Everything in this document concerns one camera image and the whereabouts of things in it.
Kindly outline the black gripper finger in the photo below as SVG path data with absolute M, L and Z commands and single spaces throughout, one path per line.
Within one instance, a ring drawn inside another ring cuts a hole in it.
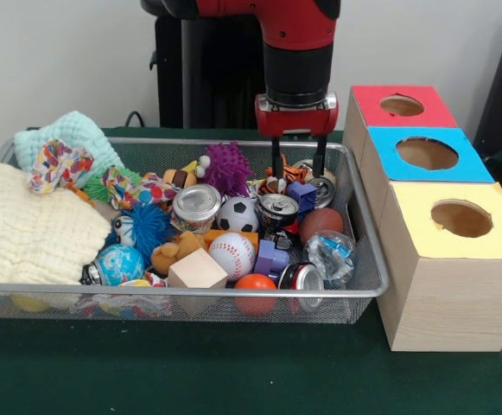
M 324 175 L 326 148 L 327 148 L 327 136 L 326 135 L 318 136 L 316 151 L 313 157 L 314 178 L 322 177 Z
M 283 157 L 280 151 L 280 137 L 271 138 L 272 175 L 277 179 L 283 178 Z

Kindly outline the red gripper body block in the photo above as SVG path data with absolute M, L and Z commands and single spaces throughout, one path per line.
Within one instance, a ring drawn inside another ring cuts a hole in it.
M 308 133 L 324 136 L 334 131 L 338 119 L 338 99 L 334 92 L 318 105 L 288 108 L 274 105 L 265 94 L 255 98 L 257 130 L 263 137 Z

